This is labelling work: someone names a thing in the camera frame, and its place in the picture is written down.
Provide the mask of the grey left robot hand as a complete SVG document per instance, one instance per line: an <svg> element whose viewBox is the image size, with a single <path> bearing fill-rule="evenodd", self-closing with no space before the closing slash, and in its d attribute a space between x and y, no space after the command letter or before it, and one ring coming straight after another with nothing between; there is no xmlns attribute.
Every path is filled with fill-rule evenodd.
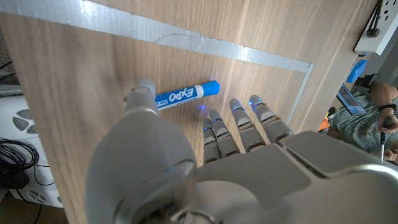
<svg viewBox="0 0 398 224"><path fill-rule="evenodd" d="M261 136L238 100L243 149L216 110L203 121L204 164L159 117L155 85L131 90L86 177L89 223L396 223L397 169L329 136L293 132L256 95Z"/></svg>

